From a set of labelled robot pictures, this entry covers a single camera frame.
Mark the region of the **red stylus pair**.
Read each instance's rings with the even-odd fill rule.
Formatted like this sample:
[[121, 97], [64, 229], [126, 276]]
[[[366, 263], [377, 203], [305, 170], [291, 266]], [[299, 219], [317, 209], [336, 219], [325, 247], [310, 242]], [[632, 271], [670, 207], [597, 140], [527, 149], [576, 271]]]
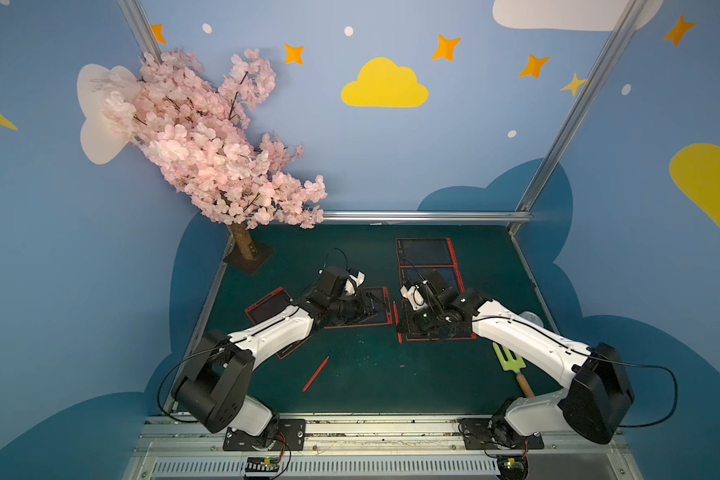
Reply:
[[457, 260], [457, 256], [456, 256], [456, 253], [455, 253], [455, 249], [454, 249], [454, 247], [453, 247], [453, 243], [452, 243], [452, 241], [451, 241], [450, 238], [446, 238], [446, 242], [447, 242], [447, 246], [448, 246], [448, 249], [449, 249], [449, 255], [450, 255], [450, 258], [451, 258], [451, 264], [452, 264], [453, 268], [458, 269], [458, 260]]

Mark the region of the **colourful scribble red writing tablet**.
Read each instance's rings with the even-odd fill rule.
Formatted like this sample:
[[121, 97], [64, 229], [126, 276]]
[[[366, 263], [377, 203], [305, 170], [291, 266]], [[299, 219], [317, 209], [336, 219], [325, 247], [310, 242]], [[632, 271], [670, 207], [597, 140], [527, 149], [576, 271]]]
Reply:
[[460, 293], [454, 276], [453, 266], [403, 266], [399, 268], [400, 283], [402, 285], [419, 283], [433, 271], [439, 272], [444, 281]]

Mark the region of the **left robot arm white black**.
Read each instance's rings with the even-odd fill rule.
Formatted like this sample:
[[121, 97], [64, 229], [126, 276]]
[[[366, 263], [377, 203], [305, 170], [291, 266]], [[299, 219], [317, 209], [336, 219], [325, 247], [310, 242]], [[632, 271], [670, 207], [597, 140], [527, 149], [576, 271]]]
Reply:
[[374, 297], [357, 269], [326, 266], [304, 294], [244, 330], [205, 334], [183, 363], [171, 397], [209, 432], [226, 428], [270, 439], [275, 413], [248, 394], [254, 371], [284, 348], [328, 325], [375, 314]]

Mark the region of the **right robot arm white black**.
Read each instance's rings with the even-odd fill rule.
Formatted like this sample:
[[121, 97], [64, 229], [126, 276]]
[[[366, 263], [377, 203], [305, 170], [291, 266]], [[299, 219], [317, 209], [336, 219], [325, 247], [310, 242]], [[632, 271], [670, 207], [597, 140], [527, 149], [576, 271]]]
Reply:
[[506, 400], [490, 418], [495, 444], [517, 448], [536, 434], [575, 432], [605, 445], [634, 403], [626, 366], [605, 343], [590, 347], [560, 336], [473, 288], [458, 291], [436, 270], [404, 282], [401, 294], [413, 311], [410, 332], [436, 335], [468, 327], [557, 382], [555, 392]]

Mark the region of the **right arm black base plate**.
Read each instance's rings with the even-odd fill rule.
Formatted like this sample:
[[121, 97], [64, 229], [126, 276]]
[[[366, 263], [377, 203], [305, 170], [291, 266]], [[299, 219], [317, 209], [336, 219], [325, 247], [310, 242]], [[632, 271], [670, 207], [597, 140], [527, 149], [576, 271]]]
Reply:
[[461, 418], [458, 432], [467, 450], [542, 450], [545, 445], [539, 434], [521, 436], [509, 425], [490, 417]]

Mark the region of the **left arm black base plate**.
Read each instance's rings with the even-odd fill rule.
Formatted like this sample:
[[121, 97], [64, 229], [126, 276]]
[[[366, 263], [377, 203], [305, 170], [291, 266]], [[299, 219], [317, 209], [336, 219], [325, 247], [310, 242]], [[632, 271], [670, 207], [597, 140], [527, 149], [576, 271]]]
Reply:
[[274, 451], [285, 448], [302, 451], [306, 436], [306, 421], [301, 418], [273, 418], [259, 435], [229, 427], [225, 433], [224, 451]]

